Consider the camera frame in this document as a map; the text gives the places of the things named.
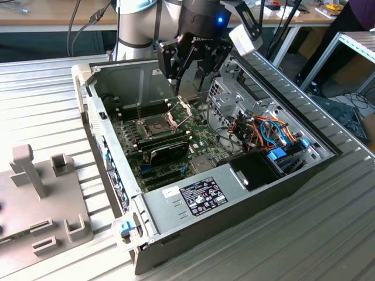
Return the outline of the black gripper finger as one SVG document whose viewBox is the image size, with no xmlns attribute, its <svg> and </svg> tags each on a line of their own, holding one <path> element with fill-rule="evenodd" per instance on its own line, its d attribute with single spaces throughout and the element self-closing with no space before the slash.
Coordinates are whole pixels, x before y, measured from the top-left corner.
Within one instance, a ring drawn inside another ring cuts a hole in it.
<svg viewBox="0 0 375 281">
<path fill-rule="evenodd" d="M 172 86 L 173 93 L 178 94 L 182 77 L 192 63 L 191 51 L 187 57 L 179 54 L 177 40 L 170 42 L 156 41 L 159 69 Z"/>
<path fill-rule="evenodd" d="M 216 74 L 225 59 L 232 50 L 233 45 L 231 43 L 220 43 L 214 49 L 207 45 L 203 61 L 199 62 L 199 74 L 201 75 L 199 91 L 203 91 L 204 80 L 211 73 Z"/>
</svg>

